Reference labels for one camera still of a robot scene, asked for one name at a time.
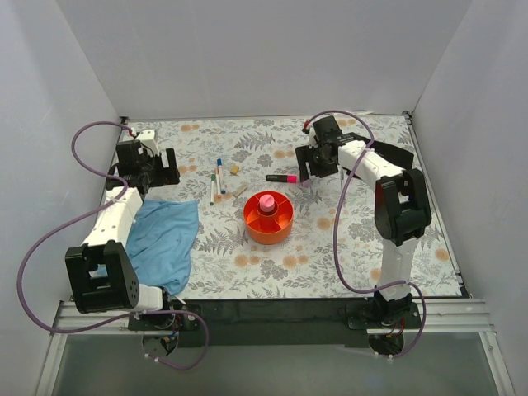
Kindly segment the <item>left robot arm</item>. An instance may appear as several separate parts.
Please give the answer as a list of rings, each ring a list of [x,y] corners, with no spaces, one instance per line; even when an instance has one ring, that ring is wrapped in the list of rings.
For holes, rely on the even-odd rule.
[[[106,179],[105,209],[82,245],[65,253],[73,300],[82,314],[147,311],[147,320],[165,330],[176,311],[162,287],[140,283],[125,245],[149,189],[180,182],[176,156],[172,148],[161,150],[154,137],[119,142],[116,155]]]

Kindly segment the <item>pink capped glue bottle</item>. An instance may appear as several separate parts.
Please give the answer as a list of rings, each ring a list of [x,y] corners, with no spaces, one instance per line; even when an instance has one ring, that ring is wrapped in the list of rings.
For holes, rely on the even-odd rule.
[[[276,210],[276,200],[272,194],[260,196],[258,209],[263,215],[272,215]]]

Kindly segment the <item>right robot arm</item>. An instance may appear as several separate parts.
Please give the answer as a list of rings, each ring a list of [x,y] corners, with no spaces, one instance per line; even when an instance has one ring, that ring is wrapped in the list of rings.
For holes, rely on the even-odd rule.
[[[356,316],[391,328],[412,311],[413,257],[431,224],[425,177],[412,166],[411,153],[374,135],[343,133],[332,111],[305,121],[302,131],[309,137],[308,144],[295,150],[302,182],[343,170],[343,191],[357,178],[374,192],[374,222],[383,243],[381,274],[375,287],[361,291],[367,305]]]

